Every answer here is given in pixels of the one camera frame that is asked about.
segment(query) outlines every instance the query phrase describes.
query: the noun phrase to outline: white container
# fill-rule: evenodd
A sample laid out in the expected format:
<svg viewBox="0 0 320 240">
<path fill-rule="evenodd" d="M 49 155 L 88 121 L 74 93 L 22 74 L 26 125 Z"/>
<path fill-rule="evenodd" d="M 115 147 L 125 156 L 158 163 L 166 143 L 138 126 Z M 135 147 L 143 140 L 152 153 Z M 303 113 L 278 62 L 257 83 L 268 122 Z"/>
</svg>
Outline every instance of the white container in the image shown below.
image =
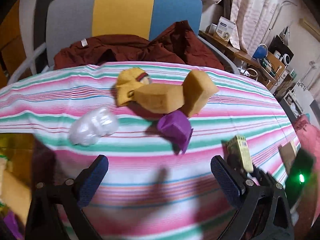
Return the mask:
<svg viewBox="0 0 320 240">
<path fill-rule="evenodd" d="M 210 34 L 214 34 L 214 32 L 216 31 L 216 28 L 217 28 L 217 25 L 214 24 L 214 23 L 212 23 L 212 24 L 210 25 L 209 33 L 210 33 Z"/>
<path fill-rule="evenodd" d="M 218 22 L 216 31 L 214 33 L 214 36 L 222 39 L 225 42 L 229 42 L 230 36 L 235 26 L 236 24 L 234 22 L 231 22 L 230 20 L 221 16 Z"/>
</svg>

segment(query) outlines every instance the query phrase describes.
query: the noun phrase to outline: blue gripper pad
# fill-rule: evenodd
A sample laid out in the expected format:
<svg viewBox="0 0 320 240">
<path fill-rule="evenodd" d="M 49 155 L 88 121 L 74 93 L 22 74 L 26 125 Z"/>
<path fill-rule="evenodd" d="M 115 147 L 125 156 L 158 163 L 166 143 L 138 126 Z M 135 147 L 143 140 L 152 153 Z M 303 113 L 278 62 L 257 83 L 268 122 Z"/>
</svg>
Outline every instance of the blue gripper pad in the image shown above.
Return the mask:
<svg viewBox="0 0 320 240">
<path fill-rule="evenodd" d="M 242 204 L 240 189 L 216 156 L 211 159 L 211 172 L 218 181 L 230 205 L 240 208 Z"/>
<path fill-rule="evenodd" d="M 77 204 L 80 208 L 89 205 L 100 183 L 108 171 L 109 162 L 107 157 L 99 155 L 89 168 L 84 169 L 79 176 L 81 179 L 78 191 Z"/>
</svg>

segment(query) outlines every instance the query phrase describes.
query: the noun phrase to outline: screw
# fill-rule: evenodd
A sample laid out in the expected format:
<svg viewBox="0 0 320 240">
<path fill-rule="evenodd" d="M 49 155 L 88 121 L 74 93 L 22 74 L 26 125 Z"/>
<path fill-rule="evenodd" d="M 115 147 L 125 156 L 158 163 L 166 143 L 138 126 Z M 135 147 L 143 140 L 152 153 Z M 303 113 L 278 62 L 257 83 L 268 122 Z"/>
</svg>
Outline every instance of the screw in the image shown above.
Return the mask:
<svg viewBox="0 0 320 240">
<path fill-rule="evenodd" d="M 43 182 L 39 182 L 37 185 L 36 185 L 36 188 L 42 188 L 44 186 L 44 183 Z"/>
<path fill-rule="evenodd" d="M 276 183 L 276 188 L 283 189 L 283 186 L 280 183 Z"/>
<path fill-rule="evenodd" d="M 246 183 L 248 186 L 250 186 L 250 187 L 252 187 L 253 184 L 254 184 L 254 182 L 253 182 L 251 179 L 247 179 L 247 180 L 245 181 L 245 183 Z"/>
<path fill-rule="evenodd" d="M 71 186 L 73 184 L 73 179 L 67 179 L 65 184 Z"/>
</svg>

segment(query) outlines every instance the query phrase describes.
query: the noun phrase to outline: clothing tag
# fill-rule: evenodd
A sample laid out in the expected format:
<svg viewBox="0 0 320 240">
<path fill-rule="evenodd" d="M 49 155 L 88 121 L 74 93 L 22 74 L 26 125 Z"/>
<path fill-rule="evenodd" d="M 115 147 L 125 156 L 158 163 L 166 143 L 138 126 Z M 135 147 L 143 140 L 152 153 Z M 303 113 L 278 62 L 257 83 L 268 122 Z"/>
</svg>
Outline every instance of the clothing tag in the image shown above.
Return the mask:
<svg viewBox="0 0 320 240">
<path fill-rule="evenodd" d="M 87 40 L 86 40 L 86 39 L 83 39 L 83 40 L 81 41 L 81 44 L 82 44 L 82 47 L 87 46 L 87 45 L 88 45 Z"/>
</svg>

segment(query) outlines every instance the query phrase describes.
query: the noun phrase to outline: striped bed sheet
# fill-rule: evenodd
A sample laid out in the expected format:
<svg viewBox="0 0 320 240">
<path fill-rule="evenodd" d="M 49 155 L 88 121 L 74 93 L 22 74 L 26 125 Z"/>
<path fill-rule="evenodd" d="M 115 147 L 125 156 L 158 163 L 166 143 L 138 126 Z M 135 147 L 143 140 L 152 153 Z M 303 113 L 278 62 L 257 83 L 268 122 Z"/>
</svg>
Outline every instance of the striped bed sheet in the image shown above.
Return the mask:
<svg viewBox="0 0 320 240">
<path fill-rule="evenodd" d="M 159 114 L 135 103 L 117 107 L 118 74 L 140 67 L 153 82 L 182 84 L 192 69 L 206 71 L 218 86 L 197 115 L 184 155 L 156 130 Z M 95 145 L 71 145 L 71 124 L 86 112 L 108 106 L 119 129 Z M 272 94 L 260 83 L 221 70 L 170 63 L 114 62 L 47 72 L 0 90 L 0 131 L 33 133 L 56 153 L 59 176 L 75 178 L 99 154 L 109 171 L 90 205 L 88 219 L 104 239 L 216 239 L 234 209 L 210 170 L 210 160 L 224 155 L 224 141 L 246 136 L 252 161 L 284 183 L 287 174 L 278 147 L 295 131 Z M 61 218 L 76 239 L 63 211 Z"/>
</svg>

